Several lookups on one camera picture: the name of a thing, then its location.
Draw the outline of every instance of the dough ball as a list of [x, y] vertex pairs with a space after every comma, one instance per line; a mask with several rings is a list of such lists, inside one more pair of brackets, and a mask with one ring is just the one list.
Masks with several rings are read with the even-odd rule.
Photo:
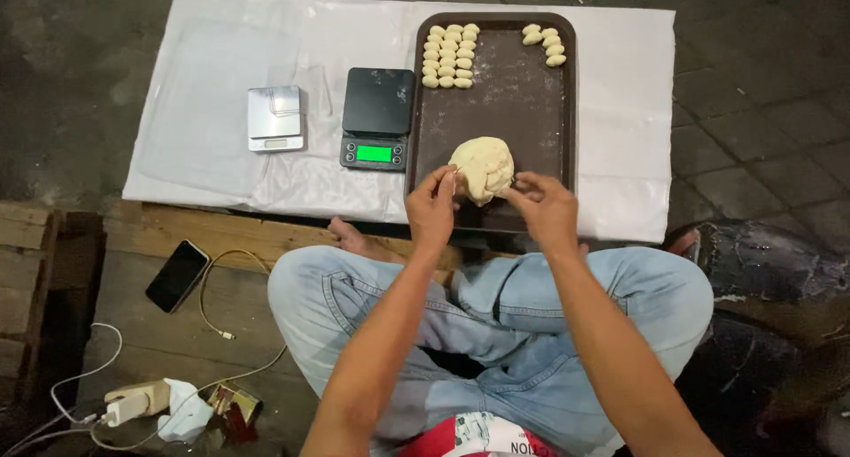
[[474, 59], [475, 58], [475, 52], [473, 52], [470, 49], [459, 49], [459, 50], [457, 50], [457, 57], [456, 58], [458, 58], [458, 59]]
[[463, 36], [459, 31], [450, 31], [443, 36], [443, 40], [451, 40], [452, 42], [460, 43], [463, 40]]
[[452, 153], [469, 199], [481, 207], [514, 181], [514, 159], [507, 144], [492, 136], [480, 136], [461, 144]]
[[452, 52], [457, 51], [457, 42], [454, 40], [443, 40], [440, 42], [440, 48], [446, 50], [452, 50]]
[[525, 36], [525, 39], [523, 39], [523, 45], [531, 45], [532, 43], [537, 43], [540, 40], [543, 40], [543, 36], [538, 31], [533, 31]]
[[441, 77], [454, 77], [455, 69], [450, 66], [441, 66], [440, 70], [437, 71], [437, 75]]
[[563, 45], [553, 45], [546, 49], [546, 56], [551, 57], [553, 55], [561, 55], [564, 54], [564, 46]]
[[546, 60], [546, 65], [548, 66], [559, 66], [567, 61], [567, 58], [563, 55], [553, 55]]
[[473, 86], [473, 81], [468, 78], [455, 78], [455, 86], [459, 89], [468, 89]]
[[425, 77], [422, 77], [422, 85], [425, 85], [429, 89], [436, 89], [440, 86], [440, 80], [438, 80], [437, 77], [426, 75]]
[[457, 59], [455, 65], [457, 65], [457, 68], [465, 68], [469, 70], [473, 67], [473, 61], [469, 59]]
[[523, 35], [528, 35], [536, 31], [540, 31], [540, 26], [538, 26], [537, 24], [531, 24], [530, 26], [525, 26], [525, 28], [523, 29]]
[[560, 44], [561, 44], [561, 38], [558, 37], [557, 35], [553, 35], [549, 39], [546, 39], [546, 40], [543, 41], [543, 47], [545, 47], [547, 49], [549, 47], [552, 47], [553, 45], [560, 45]]

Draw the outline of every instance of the ground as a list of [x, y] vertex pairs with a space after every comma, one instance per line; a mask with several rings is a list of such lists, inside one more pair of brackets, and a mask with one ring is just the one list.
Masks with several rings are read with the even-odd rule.
[[[760, 219], [850, 251], [850, 0], [435, 0], [671, 8], [670, 229]], [[0, 0], [0, 198], [120, 194], [171, 0]]]

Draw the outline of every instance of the brown tray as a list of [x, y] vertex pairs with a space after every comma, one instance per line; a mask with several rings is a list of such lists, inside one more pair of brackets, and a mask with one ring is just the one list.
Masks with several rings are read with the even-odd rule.
[[[476, 24], [480, 29], [471, 89], [429, 89], [421, 84], [422, 45], [432, 26]], [[528, 24], [558, 30], [567, 61], [546, 65], [546, 50], [525, 46]], [[417, 88], [410, 129], [406, 190], [449, 162], [464, 141], [494, 136], [505, 141], [514, 169], [554, 176], [568, 190], [576, 183], [576, 31], [551, 13], [444, 13], [422, 22], [417, 33]], [[522, 216], [505, 200], [483, 206], [464, 200], [455, 227], [525, 232]]]

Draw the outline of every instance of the black phone screen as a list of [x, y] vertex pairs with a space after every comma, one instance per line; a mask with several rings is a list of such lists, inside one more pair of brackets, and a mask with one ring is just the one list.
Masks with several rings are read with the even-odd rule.
[[208, 260], [188, 241], [181, 242], [144, 293], [160, 309], [173, 311], [191, 292]]

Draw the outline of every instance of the jeans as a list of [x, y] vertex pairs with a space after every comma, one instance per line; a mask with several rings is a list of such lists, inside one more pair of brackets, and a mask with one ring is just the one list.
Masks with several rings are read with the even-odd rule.
[[[671, 379], [679, 376], [714, 305], [702, 271], [652, 248], [590, 253], [587, 263]], [[401, 269], [325, 246], [291, 251], [275, 265], [269, 280], [274, 319], [320, 397], [345, 343]], [[462, 379], [419, 346], [466, 354], [485, 370]], [[378, 422], [372, 453], [474, 411], [510, 420], [572, 455], [611, 455], [623, 444], [581, 366], [541, 254], [463, 267], [449, 290], [431, 282], [417, 340]]]

